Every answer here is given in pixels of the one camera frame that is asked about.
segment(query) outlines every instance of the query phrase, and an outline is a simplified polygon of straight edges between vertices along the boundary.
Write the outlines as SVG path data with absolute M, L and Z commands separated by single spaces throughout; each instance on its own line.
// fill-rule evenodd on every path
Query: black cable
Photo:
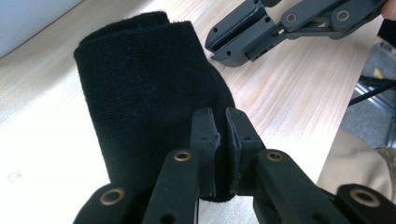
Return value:
M 370 86 L 373 88 L 378 88 L 383 85 L 386 85 L 393 81 L 392 79 L 387 79 L 387 78 L 376 78 L 376 77 L 366 77 L 361 75 L 359 78 L 359 83 L 364 85 L 364 86 Z
M 375 89 L 373 91 L 368 91 L 368 92 L 364 93 L 363 95 L 358 96 L 358 97 L 350 100 L 348 106 L 355 105 L 355 104 L 357 104 L 357 103 L 359 103 L 361 101 L 367 100 L 367 99 L 369 99 L 369 98 L 371 98 L 371 97 L 373 97 L 373 96 L 375 96 L 375 95 L 377 95 L 377 94 L 379 94 L 379 93 L 381 93 L 383 91 L 387 91 L 387 90 L 390 90 L 390 89 L 395 88 L 395 87 L 396 87 L 396 80 L 393 80 L 390 83 L 385 84 L 382 87 L 378 87 L 377 89 Z

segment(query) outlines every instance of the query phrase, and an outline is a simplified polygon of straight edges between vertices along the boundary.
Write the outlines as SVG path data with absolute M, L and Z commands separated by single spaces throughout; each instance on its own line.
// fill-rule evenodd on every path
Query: light wood surface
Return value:
M 278 20 L 297 2 L 283 1 L 269 13 Z M 204 44 L 212 26 L 240 3 L 85 0 L 1 58 L 0 188 L 6 190 L 0 194 L 8 208 L 1 220 L 8 222 L 0 222 L 29 217 L 70 223 L 108 181 L 73 59 L 84 36 L 141 12 L 164 10 L 171 21 L 191 21 Z M 288 152 L 317 181 L 381 21 L 342 40 L 286 40 L 238 68 L 210 62 L 264 144 Z M 202 203 L 200 216 L 202 223 L 257 223 L 250 207 L 251 200 L 241 198 Z

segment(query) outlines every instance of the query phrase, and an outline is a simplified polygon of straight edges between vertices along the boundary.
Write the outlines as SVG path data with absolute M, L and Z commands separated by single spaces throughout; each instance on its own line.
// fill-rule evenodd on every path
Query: black fabric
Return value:
M 164 12 L 116 22 L 83 39 L 75 59 L 112 183 L 152 188 L 166 154 L 190 147 L 196 109 L 212 107 L 226 141 L 233 97 L 190 22 L 170 23 Z M 233 197 L 225 148 L 216 158 L 218 195 L 208 200 L 224 202 Z
M 396 21 L 384 20 L 378 35 L 385 39 L 393 47 L 396 47 Z

